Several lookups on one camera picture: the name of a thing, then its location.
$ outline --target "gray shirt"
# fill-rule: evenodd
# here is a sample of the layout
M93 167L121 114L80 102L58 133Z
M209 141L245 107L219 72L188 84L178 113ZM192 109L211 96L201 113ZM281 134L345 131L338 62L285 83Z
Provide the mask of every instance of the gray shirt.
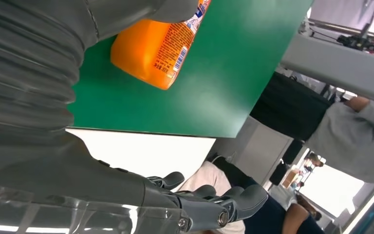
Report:
M343 103L333 104L306 146L327 165L374 183L374 102L359 113Z

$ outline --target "orange bottle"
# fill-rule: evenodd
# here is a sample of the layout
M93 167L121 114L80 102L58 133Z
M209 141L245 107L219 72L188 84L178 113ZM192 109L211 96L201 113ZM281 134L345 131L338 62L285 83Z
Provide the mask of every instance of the orange bottle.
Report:
M121 32L111 62L130 75L167 90L177 78L210 0L199 0L196 14L183 23L142 20Z

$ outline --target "green table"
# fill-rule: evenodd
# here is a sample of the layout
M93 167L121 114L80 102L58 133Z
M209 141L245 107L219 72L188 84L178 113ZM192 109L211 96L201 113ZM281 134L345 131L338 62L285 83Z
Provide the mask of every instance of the green table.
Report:
M114 38L90 48L69 106L75 126L235 137L312 0L213 0L181 72L162 91L110 63Z

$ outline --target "equipment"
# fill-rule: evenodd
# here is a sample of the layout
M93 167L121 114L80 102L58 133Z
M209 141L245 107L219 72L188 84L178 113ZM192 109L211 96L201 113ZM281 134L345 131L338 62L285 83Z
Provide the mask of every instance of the equipment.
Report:
M75 100L71 86L87 48L141 19L180 22L196 9L197 0L0 0L1 231L54 233L43 223L63 233L121 230L115 222L103 227L106 218L96 213L126 215L131 234L211 230L263 205L260 187L233 188L222 197L208 187L172 193L179 174L147 179L110 168L65 132L73 122L66 109ZM14 213L2 209L9 205ZM58 212L39 217L42 207ZM64 208L73 211L69 226L51 222ZM134 216L143 221L134 223ZM34 220L44 222L30 226Z

